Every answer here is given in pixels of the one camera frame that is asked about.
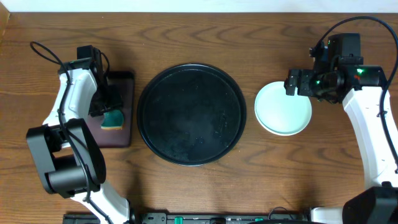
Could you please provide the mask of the green sponge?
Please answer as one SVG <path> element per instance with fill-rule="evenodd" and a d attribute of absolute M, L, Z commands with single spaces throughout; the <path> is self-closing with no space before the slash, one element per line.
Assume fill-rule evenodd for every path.
<path fill-rule="evenodd" d="M 105 112 L 104 120 L 101 123 L 101 129 L 112 130 L 122 129 L 124 126 L 124 115 L 121 110 L 112 110 Z"/>

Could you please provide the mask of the light blue plate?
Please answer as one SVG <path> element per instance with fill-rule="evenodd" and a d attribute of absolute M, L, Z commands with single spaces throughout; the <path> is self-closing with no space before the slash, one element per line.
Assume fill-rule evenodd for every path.
<path fill-rule="evenodd" d="M 278 119 L 258 119 L 259 124 L 272 134 L 278 136 L 292 136 L 303 131 L 309 124 L 309 119 L 295 119 L 293 121 Z"/>
<path fill-rule="evenodd" d="M 311 120 L 312 104 L 307 96 L 287 95 L 283 82 L 272 82 L 256 95 L 254 112 L 257 119 Z"/>

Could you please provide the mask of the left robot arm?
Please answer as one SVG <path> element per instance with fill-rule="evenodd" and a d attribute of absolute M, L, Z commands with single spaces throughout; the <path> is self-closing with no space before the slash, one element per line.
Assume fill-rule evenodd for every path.
<path fill-rule="evenodd" d="M 78 47 L 77 58 L 63 62 L 43 44 L 59 65 L 60 88 L 50 114 L 41 126 L 30 128 L 26 141 L 39 179 L 48 194 L 59 194 L 85 206 L 100 223 L 133 223 L 128 199 L 106 181 L 105 160 L 86 120 L 120 112 L 122 96 L 109 85 L 106 55 L 92 45 Z"/>

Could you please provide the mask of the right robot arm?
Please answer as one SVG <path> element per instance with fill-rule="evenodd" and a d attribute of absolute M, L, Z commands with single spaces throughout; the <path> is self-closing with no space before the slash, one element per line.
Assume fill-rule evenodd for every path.
<path fill-rule="evenodd" d="M 311 70 L 291 69 L 286 94 L 341 103 L 358 142 L 365 191 L 343 207 L 317 207 L 314 223 L 397 223 L 397 129 L 389 107 L 383 69 L 364 65 L 357 33 L 331 35 L 327 44 L 311 49 Z"/>

